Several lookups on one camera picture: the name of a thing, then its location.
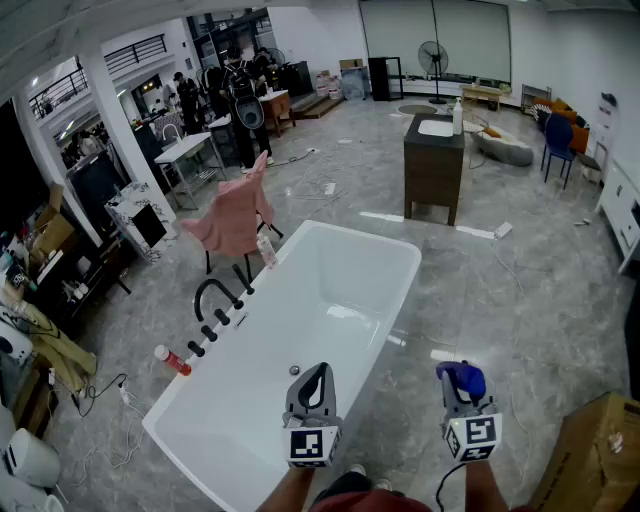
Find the white sink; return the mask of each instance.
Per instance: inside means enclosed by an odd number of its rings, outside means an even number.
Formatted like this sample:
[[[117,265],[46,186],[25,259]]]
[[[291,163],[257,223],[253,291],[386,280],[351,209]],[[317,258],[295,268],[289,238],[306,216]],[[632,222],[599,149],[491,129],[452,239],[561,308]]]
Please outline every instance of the white sink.
[[[205,340],[205,356],[189,359],[191,375],[174,379],[144,427],[224,510],[256,510],[287,471],[282,413],[295,381],[289,368],[328,362],[337,413],[353,422],[356,397],[420,259],[405,242],[304,222],[278,251],[278,266],[260,272],[255,293],[227,312],[231,324],[214,328],[218,341]],[[340,448],[346,446],[343,439]]]
[[[435,137],[453,137],[453,123],[451,121],[425,119],[420,123],[418,133]]]

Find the red bottle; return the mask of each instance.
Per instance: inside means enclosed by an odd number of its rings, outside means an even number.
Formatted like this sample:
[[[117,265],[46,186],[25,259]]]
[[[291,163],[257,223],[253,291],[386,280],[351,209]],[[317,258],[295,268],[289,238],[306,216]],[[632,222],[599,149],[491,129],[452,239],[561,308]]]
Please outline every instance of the red bottle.
[[[154,354],[158,359],[160,359],[160,361],[164,361],[171,366],[171,368],[174,368],[178,373],[181,373],[185,377],[191,375],[191,366],[185,363],[164,345],[158,345]]]

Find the pink towel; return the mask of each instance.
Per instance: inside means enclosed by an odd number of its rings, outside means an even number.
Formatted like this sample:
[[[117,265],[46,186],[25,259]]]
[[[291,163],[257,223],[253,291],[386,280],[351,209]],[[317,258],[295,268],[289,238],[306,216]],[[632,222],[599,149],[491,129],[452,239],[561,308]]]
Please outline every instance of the pink towel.
[[[183,220],[182,227],[200,240],[207,251],[220,251],[232,257],[255,251],[256,212],[267,225],[273,224],[273,208],[262,190],[266,166],[264,151],[246,176],[220,183],[218,196],[202,219]]]

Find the blue chair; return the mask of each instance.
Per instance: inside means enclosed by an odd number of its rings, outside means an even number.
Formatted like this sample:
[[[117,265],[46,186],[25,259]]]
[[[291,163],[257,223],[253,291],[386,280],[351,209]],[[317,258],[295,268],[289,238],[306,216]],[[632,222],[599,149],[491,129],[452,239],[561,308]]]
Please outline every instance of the blue chair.
[[[560,177],[564,174],[564,166],[569,162],[569,169],[567,170],[567,176],[564,179],[564,187],[567,188],[567,181],[569,181],[569,173],[571,172],[571,165],[573,164],[573,153],[569,150],[569,144],[573,140],[573,128],[571,128],[571,122],[560,114],[551,114],[547,119],[547,125],[545,127],[544,136],[546,144],[544,146],[544,153],[542,155],[542,163],[540,164],[540,171],[544,168],[544,160],[547,156],[547,149],[549,150],[549,161],[547,162],[547,174],[544,177],[544,182],[547,182],[549,177],[549,167],[551,166],[551,157],[555,156],[562,158],[562,171]]]

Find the railing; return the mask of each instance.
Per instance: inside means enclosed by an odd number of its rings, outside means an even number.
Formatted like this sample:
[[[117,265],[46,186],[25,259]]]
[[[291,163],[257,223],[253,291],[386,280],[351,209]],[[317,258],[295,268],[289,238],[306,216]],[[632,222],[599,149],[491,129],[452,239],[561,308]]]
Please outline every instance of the railing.
[[[84,70],[77,69],[36,94],[29,100],[29,105],[31,105],[36,119],[42,119],[58,106],[88,88]]]
[[[131,66],[136,66],[155,55],[167,53],[164,34],[143,39],[115,52],[105,55],[107,69],[110,74],[117,73]],[[29,100],[31,110],[40,120],[58,108],[61,104],[88,89],[87,79],[82,68],[62,77]]]
[[[104,56],[104,60],[107,63],[109,73],[113,74],[166,52],[164,34],[160,34],[109,53]]]

